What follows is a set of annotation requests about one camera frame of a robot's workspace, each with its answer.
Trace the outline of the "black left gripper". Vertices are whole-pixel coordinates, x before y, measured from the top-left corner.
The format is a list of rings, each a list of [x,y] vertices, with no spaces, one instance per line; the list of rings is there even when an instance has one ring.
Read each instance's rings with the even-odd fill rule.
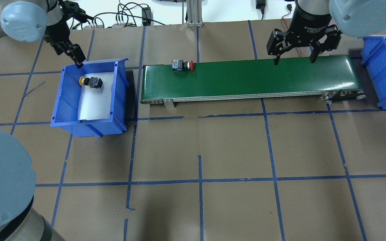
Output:
[[[66,20],[60,20],[46,27],[44,40],[50,44],[58,56],[65,53],[73,60],[77,69],[81,69],[84,66],[83,62],[86,60],[86,57],[81,46],[79,44],[73,44],[69,40],[69,35],[70,29]]]

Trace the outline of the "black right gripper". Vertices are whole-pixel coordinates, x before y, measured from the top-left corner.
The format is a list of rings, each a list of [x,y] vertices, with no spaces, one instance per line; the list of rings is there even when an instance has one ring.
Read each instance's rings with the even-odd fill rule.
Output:
[[[267,53],[275,56],[274,65],[293,48],[310,47],[311,64],[321,53],[337,49],[342,32],[330,21],[329,9],[295,9],[288,30],[273,29],[269,37]]]

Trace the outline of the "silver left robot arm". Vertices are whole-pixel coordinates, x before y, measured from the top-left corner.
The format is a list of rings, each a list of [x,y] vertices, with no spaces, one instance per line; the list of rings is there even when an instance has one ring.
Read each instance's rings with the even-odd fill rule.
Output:
[[[69,40],[66,1],[0,0],[0,241],[62,241],[63,237],[34,209],[36,180],[58,181],[63,172],[62,149],[40,119],[21,119],[30,82],[43,77],[55,87],[56,75],[35,74],[36,61],[46,70],[56,58],[41,55],[48,43],[57,55],[75,64],[85,60]]]

